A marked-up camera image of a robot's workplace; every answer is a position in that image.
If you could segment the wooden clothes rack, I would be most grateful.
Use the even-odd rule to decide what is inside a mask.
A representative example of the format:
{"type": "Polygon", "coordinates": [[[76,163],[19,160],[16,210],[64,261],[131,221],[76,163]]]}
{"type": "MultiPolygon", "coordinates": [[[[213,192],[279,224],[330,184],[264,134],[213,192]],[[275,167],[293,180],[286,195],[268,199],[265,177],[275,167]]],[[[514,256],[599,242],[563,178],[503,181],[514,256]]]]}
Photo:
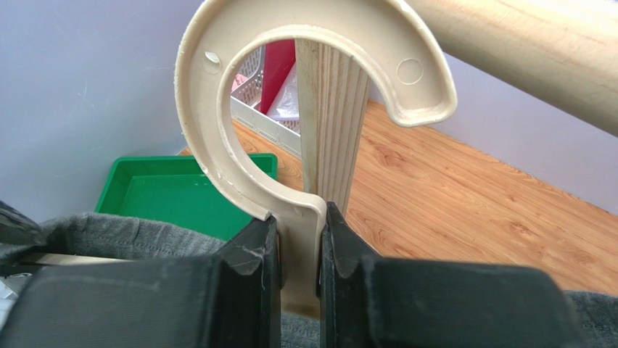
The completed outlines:
{"type": "Polygon", "coordinates": [[[412,1],[458,109],[436,129],[617,211],[617,3],[412,1]]]}

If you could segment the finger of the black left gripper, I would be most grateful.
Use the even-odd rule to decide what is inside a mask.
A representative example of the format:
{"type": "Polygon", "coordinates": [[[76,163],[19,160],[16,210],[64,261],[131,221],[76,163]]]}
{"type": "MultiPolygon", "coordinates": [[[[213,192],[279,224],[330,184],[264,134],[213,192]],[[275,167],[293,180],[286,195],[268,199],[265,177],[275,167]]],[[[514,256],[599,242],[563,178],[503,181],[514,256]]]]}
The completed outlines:
{"type": "Polygon", "coordinates": [[[12,245],[43,245],[46,241],[41,227],[21,212],[1,201],[1,243],[12,245]]]}

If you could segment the red folder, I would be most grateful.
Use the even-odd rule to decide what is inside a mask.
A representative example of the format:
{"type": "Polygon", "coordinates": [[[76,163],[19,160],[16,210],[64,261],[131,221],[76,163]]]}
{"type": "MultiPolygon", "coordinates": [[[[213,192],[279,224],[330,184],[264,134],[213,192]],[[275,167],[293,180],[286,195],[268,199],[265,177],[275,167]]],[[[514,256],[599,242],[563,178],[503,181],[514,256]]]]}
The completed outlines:
{"type": "Polygon", "coordinates": [[[274,41],[265,45],[260,104],[260,111],[263,114],[266,114],[271,108],[295,61],[294,39],[274,41]]]}

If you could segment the green plastic tray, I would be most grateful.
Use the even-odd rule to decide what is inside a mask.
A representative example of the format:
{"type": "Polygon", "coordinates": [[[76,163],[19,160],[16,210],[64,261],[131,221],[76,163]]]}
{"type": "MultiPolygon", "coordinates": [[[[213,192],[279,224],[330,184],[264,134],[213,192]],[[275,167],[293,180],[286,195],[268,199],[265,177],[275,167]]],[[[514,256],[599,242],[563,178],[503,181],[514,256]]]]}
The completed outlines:
{"type": "Polygon", "coordinates": [[[219,193],[193,156],[117,159],[95,210],[172,223],[224,241],[251,220],[219,193]]]}

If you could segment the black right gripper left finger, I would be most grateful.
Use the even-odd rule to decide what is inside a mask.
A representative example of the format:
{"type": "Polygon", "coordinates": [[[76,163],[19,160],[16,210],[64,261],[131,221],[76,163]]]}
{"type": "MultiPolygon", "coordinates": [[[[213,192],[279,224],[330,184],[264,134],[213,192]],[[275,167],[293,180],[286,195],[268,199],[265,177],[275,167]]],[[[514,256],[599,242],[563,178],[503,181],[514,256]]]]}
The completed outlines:
{"type": "Polygon", "coordinates": [[[210,256],[38,271],[3,347],[279,347],[276,221],[252,220],[210,256]]]}

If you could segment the clear plastic bag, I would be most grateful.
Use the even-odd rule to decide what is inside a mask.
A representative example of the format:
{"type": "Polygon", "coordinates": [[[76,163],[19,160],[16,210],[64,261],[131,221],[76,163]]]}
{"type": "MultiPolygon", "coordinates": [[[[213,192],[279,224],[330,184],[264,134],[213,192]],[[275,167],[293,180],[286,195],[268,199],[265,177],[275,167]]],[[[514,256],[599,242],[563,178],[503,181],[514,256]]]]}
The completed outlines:
{"type": "Polygon", "coordinates": [[[292,66],[266,114],[276,121],[300,120],[296,65],[292,66]]]}

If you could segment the white file organizer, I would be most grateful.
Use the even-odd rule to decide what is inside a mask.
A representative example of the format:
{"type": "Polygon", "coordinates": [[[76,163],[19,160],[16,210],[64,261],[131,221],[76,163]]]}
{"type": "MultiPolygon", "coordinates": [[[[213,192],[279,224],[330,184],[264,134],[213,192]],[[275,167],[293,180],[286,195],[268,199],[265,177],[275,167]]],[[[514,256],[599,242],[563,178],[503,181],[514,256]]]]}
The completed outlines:
{"type": "Polygon", "coordinates": [[[232,117],[271,143],[301,158],[300,118],[260,111],[266,47],[254,50],[242,63],[231,89],[232,117]]]}

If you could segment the grey shorts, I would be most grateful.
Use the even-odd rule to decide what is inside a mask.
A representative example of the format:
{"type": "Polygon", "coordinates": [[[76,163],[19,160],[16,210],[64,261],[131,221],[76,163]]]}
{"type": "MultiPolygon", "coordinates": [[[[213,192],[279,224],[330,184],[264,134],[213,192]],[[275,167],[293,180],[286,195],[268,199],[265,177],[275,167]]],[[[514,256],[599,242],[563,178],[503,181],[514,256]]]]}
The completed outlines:
{"type": "MultiPolygon", "coordinates": [[[[1,245],[1,263],[26,251],[112,259],[188,257],[212,254],[225,242],[177,225],[135,217],[79,213],[41,224],[43,246],[1,245]]],[[[617,297],[594,291],[565,291],[589,347],[617,346],[617,297]]]]}

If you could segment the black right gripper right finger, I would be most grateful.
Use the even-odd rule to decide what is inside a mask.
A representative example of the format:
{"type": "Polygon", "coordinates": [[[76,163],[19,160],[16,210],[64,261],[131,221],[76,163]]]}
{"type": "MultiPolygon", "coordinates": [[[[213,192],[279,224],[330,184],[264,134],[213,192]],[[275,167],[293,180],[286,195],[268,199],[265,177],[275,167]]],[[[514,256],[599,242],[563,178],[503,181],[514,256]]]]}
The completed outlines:
{"type": "Polygon", "coordinates": [[[328,203],[322,347],[585,347],[553,279],[535,268],[379,255],[328,203]]]}

